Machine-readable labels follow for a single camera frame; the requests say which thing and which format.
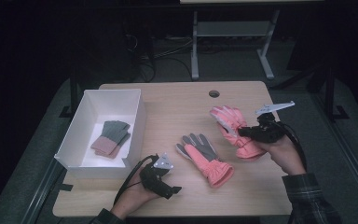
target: sleeve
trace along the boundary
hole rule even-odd
[[[108,210],[103,209],[89,224],[125,224],[125,222]]]
[[[314,174],[283,178],[293,206],[294,223],[342,223],[337,210],[326,201]]]

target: pair of gloves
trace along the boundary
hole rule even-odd
[[[109,120],[103,124],[103,132],[92,143],[95,154],[114,159],[125,141],[130,137],[130,125],[120,120]]]
[[[217,126],[228,142],[238,147],[237,157],[245,161],[255,161],[267,151],[255,146],[252,139],[241,137],[238,129],[246,127],[246,121],[238,108],[215,106],[210,111],[217,120]],[[208,179],[212,188],[219,188],[234,174],[234,168],[219,160],[214,148],[205,135],[191,133],[183,136],[183,145],[176,144],[177,151],[185,158],[192,160],[201,173]]]

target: person's right hand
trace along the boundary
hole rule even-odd
[[[289,175],[306,173],[294,144],[286,135],[275,143],[267,144],[255,141],[255,144],[266,150],[271,155],[271,159],[281,166],[285,173]]]

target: cardboard box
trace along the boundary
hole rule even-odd
[[[90,147],[107,120],[130,124],[130,138],[114,159]],[[141,90],[87,90],[54,158],[76,178],[126,178],[141,159],[145,124]]]

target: hole in table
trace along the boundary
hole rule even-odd
[[[209,91],[209,96],[211,96],[212,98],[217,98],[219,97],[220,92],[219,91]]]

